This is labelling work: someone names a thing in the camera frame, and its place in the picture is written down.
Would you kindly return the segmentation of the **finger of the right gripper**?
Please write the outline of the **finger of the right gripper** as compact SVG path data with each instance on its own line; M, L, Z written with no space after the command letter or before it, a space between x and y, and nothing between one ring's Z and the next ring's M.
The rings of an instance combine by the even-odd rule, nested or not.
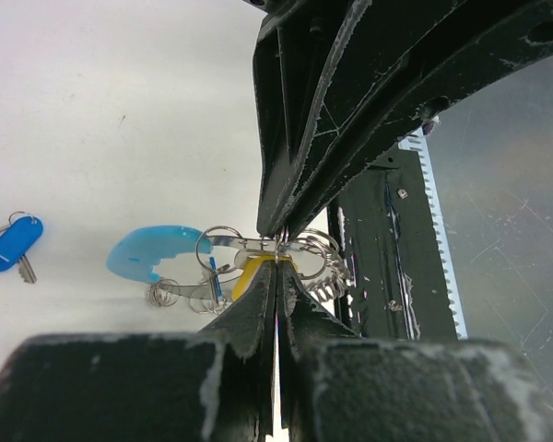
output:
M296 162L298 234L395 142L553 54L553 1L360 1L335 39Z
M360 1L252 1L264 12L253 53L253 85L262 157L257 232L287 223L300 152L320 77L340 30Z

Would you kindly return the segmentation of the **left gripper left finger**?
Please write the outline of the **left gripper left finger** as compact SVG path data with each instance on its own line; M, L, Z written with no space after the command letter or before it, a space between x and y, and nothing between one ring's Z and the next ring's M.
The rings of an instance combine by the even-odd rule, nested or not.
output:
M0 371L0 441L263 441L277 267L201 331L43 334Z

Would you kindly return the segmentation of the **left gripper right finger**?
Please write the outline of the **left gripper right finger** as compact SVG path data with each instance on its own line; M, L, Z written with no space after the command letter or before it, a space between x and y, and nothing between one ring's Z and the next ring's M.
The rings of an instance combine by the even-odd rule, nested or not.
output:
M281 422L293 441L553 441L535 374L487 340L358 336L276 268Z

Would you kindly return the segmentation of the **keyring holder with blue handle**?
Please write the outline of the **keyring holder with blue handle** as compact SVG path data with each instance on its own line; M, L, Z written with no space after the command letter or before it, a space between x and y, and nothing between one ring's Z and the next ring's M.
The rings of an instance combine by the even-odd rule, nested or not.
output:
M168 308L186 299L192 311L218 315L236 302L231 291L243 265L261 255L292 263L302 286L321 304L343 296L349 286L350 274L337 241L314 228L296 238L282 232L270 239L246 238L228 226L205 231L184 226L141 227L112 248L106 268L146 285L146 301L152 307ZM184 284L156 272L162 262L182 256L194 260L201 272L198 282Z

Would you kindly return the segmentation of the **blue tagged key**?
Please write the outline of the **blue tagged key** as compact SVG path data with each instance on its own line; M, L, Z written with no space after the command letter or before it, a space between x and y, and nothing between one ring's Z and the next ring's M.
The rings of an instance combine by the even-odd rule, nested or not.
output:
M24 211L12 213L7 223L0 227L0 273L17 266L22 280L35 284L37 276L27 252L41 237L43 230L43 223L37 216Z

